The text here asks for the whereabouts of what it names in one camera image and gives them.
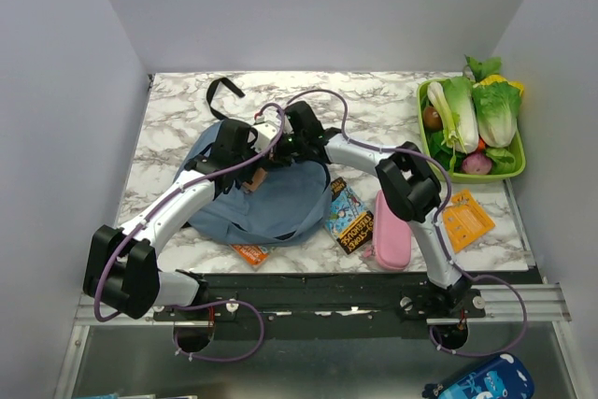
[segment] marble table top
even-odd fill
[[[229,117],[251,121],[266,102],[284,105],[293,94],[327,88],[349,102],[350,135],[384,145],[411,140],[421,145],[415,92],[428,78],[454,74],[438,72],[239,72],[209,74],[158,74],[150,94],[135,158],[121,203],[119,223],[130,220],[170,186],[197,137],[215,119],[206,104],[206,89],[214,78],[232,79],[246,94],[236,98],[220,88],[214,107]],[[322,124],[338,126],[342,105],[330,94],[311,94],[310,105]],[[331,167],[373,210],[379,184],[357,170]],[[496,227],[457,255],[467,270],[527,270],[524,248],[513,219],[505,185],[501,182],[456,185],[467,188],[494,220]],[[406,271],[425,271],[425,262],[412,239],[411,263]],[[192,228],[175,234],[159,256],[163,271],[184,269],[197,273],[335,273],[380,271],[363,249],[350,256],[322,228],[305,244],[273,250],[256,270],[226,245],[199,235]]]

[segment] wall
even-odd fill
[[[110,0],[152,71],[461,69],[521,0]]]
[[[494,53],[529,88],[520,116],[528,168],[515,182],[523,221],[598,373],[598,0],[525,0]]]
[[[0,0],[0,395],[53,395],[148,79],[108,0]]]

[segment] green basket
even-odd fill
[[[423,152],[430,156],[430,149],[428,149],[428,136],[423,127],[422,106],[425,104],[428,97],[428,84],[432,81],[443,81],[444,78],[429,79],[423,82],[418,88],[418,122],[420,123],[421,142],[423,144]],[[501,175],[468,175],[466,173],[453,173],[450,175],[450,180],[461,184],[484,184],[487,182],[500,181],[502,179],[513,178],[520,174],[525,168],[525,153],[523,152],[523,144],[521,143],[521,136],[519,130],[515,133],[515,137],[511,144],[506,148],[513,156],[515,156],[515,170],[512,173],[503,173]],[[442,179],[439,170],[432,165],[432,169],[436,175]]]

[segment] black strap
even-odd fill
[[[233,93],[234,95],[236,95],[237,97],[243,98],[245,96],[243,91],[241,91],[239,88],[237,88],[236,85],[231,80],[229,80],[227,77],[218,78],[218,79],[215,79],[214,81],[212,81],[211,83],[209,83],[209,86],[207,87],[207,92],[206,92],[207,106],[209,107],[209,110],[212,113],[212,116],[214,116],[219,121],[228,119],[228,117],[226,117],[220,111],[218,111],[217,109],[214,109],[212,107],[212,100],[214,100],[214,94],[216,94],[216,90],[218,89],[218,87],[220,86],[221,83],[224,86],[226,86],[228,88],[228,90],[231,93]]]

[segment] pink case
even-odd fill
[[[373,252],[376,262],[386,270],[404,270],[411,261],[409,225],[392,213],[382,191],[376,195],[374,237],[368,252],[370,255]]]

